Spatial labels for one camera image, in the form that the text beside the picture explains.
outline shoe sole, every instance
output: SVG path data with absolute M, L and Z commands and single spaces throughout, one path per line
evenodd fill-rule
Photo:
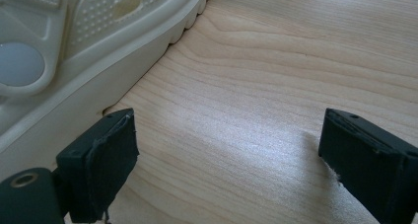
M 0 128 L 0 180 L 31 167 L 53 169 L 56 154 L 98 121 L 106 108 L 116 104 L 169 44 L 177 42 L 184 29 L 194 24 L 205 6 L 206 0 L 186 0 L 169 19 L 89 64 L 82 74 L 68 67 L 77 65 L 77 59 L 65 61 L 51 85 L 39 95 L 0 97 L 0 117 L 4 121 Z

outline round button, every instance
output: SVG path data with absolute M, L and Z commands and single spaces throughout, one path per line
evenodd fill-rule
M 45 68 L 35 48 L 19 42 L 0 43 L 0 83 L 22 87 L 34 83 Z

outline shoe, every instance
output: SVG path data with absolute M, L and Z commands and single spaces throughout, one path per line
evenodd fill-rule
M 190 28 L 206 0 L 0 0 L 0 180 L 54 158 Z

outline black robotic claw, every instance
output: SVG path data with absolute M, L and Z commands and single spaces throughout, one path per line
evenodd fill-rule
M 327 109 L 319 156 L 381 223 L 411 223 L 418 149 L 349 112 Z
M 102 219 L 139 155 L 133 109 L 111 113 L 56 157 L 58 168 L 33 168 L 0 184 L 0 223 Z

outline wooden surface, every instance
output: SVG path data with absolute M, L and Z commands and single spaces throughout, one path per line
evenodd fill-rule
M 417 63 L 418 0 L 209 0 L 109 110 L 141 152 L 112 223 L 377 223 L 317 156 L 323 114 L 418 145 Z

